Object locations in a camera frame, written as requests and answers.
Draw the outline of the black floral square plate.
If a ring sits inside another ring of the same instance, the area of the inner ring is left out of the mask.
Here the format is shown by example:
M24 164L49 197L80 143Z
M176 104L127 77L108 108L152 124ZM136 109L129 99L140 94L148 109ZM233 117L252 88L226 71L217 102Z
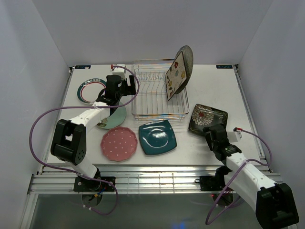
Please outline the black floral square plate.
M205 128L214 125L223 125L226 128L227 120L228 113L226 111L196 104L191 115L188 130L195 135L205 136Z

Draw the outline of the wire dish rack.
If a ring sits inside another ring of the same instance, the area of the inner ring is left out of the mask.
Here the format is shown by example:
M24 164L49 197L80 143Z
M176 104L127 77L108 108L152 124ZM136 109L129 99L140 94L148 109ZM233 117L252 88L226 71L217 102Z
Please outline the wire dish rack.
M131 104L135 120L158 121L184 119L190 111L187 90L167 100L165 74L173 59L135 60L132 71L140 82L139 93Z

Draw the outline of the cream floral square plate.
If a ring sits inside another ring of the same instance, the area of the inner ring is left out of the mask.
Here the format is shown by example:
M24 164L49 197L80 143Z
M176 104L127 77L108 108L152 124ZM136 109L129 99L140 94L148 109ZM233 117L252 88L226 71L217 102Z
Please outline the cream floral square plate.
M171 100L171 98L178 93L178 90L181 89L182 84L185 81L186 69L184 63L184 56L183 52L180 52L165 75L166 93L168 101Z

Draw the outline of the speckled round plate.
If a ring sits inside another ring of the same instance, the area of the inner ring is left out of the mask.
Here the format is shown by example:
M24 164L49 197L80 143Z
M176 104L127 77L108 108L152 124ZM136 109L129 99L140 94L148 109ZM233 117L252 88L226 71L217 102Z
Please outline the speckled round plate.
M190 46L185 45L179 49L177 54L175 55L175 59L179 56L180 53L183 53L183 59L184 59L184 66L186 71L186 80L182 83L181 86L179 86L178 90L175 92L175 94L179 94L188 84L192 71L193 71L193 51Z

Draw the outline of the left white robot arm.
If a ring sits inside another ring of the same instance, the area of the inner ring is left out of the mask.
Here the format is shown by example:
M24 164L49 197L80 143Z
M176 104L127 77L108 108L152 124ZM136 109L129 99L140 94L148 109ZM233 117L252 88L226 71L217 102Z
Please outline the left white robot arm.
M92 191L101 186L101 179L100 171L86 156L87 133L123 107L120 104L123 96L136 96L139 91L135 85L139 81L134 74L129 76L130 84L117 74L108 75L106 79L106 87L100 91L91 109L70 120L57 122L51 144L51 154L69 164L81 182Z

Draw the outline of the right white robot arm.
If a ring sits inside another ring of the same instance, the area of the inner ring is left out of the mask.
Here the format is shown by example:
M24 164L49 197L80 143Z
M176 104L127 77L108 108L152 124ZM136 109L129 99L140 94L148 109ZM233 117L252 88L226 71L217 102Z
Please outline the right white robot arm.
M281 229L297 224L299 215L291 188L265 176L253 162L247 159L237 146L230 144L223 125L203 129L205 139L215 157L223 163L215 177L221 195L230 188L255 212L264 229Z

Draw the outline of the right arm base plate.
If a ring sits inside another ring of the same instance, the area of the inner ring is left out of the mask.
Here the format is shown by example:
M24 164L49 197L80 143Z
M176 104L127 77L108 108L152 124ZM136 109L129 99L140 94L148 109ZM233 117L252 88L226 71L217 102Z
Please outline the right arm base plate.
M225 183L217 176L200 176L194 181L200 185L201 191L221 191Z

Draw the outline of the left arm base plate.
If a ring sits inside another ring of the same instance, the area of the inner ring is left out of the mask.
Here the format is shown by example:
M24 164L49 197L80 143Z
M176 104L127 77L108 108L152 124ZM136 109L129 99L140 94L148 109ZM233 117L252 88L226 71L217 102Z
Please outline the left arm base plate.
M76 177L74 182L74 192L113 192L114 187L108 183L88 180L82 177Z

